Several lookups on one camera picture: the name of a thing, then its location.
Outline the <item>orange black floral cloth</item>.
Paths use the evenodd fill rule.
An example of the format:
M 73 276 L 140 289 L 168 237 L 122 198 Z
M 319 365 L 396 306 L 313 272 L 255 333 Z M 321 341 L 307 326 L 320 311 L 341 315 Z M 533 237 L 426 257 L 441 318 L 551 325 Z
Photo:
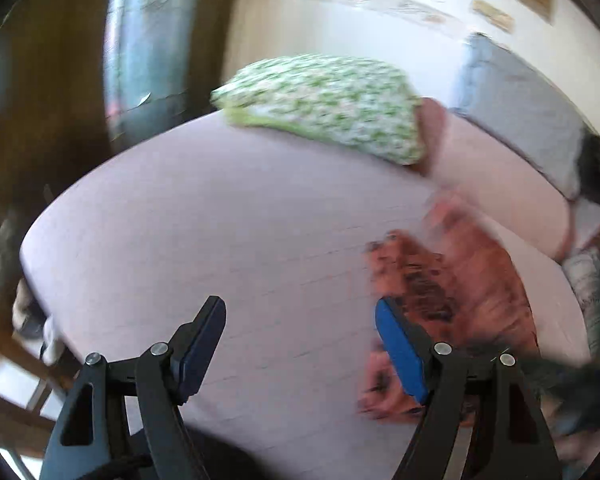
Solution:
M 404 230 L 366 248 L 376 295 L 454 348 L 539 351 L 524 283 L 512 258 L 458 196 L 440 194 L 425 218 L 426 247 Z

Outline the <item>pink quilted bed cover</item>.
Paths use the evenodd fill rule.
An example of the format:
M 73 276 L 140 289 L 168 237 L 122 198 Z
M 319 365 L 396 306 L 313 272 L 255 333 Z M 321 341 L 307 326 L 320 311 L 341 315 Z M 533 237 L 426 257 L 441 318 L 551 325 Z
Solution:
M 358 414 L 375 336 L 365 247 L 417 237 L 442 186 L 417 171 L 220 114 L 110 159 L 32 224 L 20 259 L 79 356 L 138 356 L 211 295 L 227 323 L 186 422 L 288 479 L 388 479 L 410 425 Z M 560 261 L 479 210 L 512 257 L 542 351 L 588 358 Z

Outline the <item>striped floral bedding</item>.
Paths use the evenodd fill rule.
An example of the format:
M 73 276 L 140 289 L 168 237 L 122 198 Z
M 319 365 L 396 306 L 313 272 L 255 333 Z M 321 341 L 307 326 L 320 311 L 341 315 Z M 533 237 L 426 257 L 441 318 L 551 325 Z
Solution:
M 567 259 L 562 270 L 582 311 L 588 348 L 600 359 L 600 251 L 590 248 Z

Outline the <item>pink cylindrical bolster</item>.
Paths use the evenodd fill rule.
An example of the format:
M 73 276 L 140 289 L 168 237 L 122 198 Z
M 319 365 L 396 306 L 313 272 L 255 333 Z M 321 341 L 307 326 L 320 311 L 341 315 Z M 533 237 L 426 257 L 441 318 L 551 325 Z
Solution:
M 574 239 L 571 205 L 538 170 L 434 99 L 422 99 L 416 120 L 426 153 L 415 171 L 547 257 L 566 258 Z

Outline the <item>dark furry cushion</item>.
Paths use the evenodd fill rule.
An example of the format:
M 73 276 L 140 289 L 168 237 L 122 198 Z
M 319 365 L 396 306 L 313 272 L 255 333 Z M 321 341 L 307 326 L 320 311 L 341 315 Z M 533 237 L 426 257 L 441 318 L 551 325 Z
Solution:
M 600 136 L 588 127 L 583 128 L 578 175 L 580 194 L 600 205 Z

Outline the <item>grey pillow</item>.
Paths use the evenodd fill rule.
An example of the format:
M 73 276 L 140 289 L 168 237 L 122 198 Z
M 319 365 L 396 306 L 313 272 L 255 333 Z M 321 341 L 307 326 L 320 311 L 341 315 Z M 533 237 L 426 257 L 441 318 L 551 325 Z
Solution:
M 584 120 L 518 55 L 483 34 L 470 35 L 451 107 L 526 160 L 565 198 L 580 194 Z

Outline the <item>green white patterned pillow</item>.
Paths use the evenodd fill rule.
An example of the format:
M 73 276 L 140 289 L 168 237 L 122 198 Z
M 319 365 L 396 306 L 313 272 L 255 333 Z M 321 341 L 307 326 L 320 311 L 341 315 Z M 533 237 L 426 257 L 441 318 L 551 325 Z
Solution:
M 401 166 L 425 155 L 422 100 L 404 70 L 371 58 L 302 54 L 253 62 L 211 92 L 233 125 L 340 144 Z

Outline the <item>stained glass window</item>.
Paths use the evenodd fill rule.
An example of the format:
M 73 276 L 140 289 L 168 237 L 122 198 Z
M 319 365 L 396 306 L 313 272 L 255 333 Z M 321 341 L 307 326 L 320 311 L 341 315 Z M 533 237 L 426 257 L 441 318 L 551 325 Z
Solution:
M 109 0 L 104 100 L 119 153 L 185 122 L 196 0 Z

